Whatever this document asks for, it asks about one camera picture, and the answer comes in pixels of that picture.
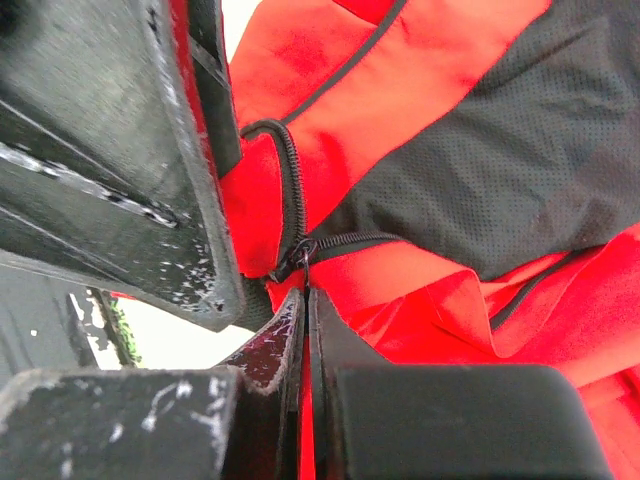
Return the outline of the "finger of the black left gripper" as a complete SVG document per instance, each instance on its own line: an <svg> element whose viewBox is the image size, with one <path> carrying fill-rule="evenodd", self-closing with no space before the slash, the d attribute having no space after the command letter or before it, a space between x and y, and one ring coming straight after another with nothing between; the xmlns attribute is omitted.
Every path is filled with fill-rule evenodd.
<svg viewBox="0 0 640 480"><path fill-rule="evenodd" d="M241 160L240 134L233 103L219 0L189 0L189 42L196 85L217 176Z"/></svg>
<svg viewBox="0 0 640 480"><path fill-rule="evenodd" d="M1 262L219 331L245 298L188 1L1 5Z"/></svg>

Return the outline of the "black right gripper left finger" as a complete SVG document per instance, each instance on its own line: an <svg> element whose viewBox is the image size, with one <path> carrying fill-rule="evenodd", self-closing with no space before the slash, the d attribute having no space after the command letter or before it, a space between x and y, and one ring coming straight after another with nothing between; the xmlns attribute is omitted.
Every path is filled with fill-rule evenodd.
<svg viewBox="0 0 640 480"><path fill-rule="evenodd" d="M305 301L221 364L31 370L1 393L5 479L294 479Z"/></svg>

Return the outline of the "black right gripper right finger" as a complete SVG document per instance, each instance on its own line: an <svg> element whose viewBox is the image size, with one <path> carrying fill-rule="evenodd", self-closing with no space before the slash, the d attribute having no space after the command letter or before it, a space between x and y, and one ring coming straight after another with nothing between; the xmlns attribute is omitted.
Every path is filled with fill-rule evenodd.
<svg viewBox="0 0 640 480"><path fill-rule="evenodd" d="M307 295L320 479L609 479L577 391L540 365L395 365Z"/></svg>

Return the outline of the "red jacket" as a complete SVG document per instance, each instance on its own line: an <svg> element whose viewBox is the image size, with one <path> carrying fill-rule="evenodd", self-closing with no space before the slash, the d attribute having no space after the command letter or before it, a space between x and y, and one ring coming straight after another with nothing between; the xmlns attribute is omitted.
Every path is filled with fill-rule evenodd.
<svg viewBox="0 0 640 480"><path fill-rule="evenodd" d="M639 475L639 5L263 1L220 186L259 329L310 280L387 359L539 363Z"/></svg>

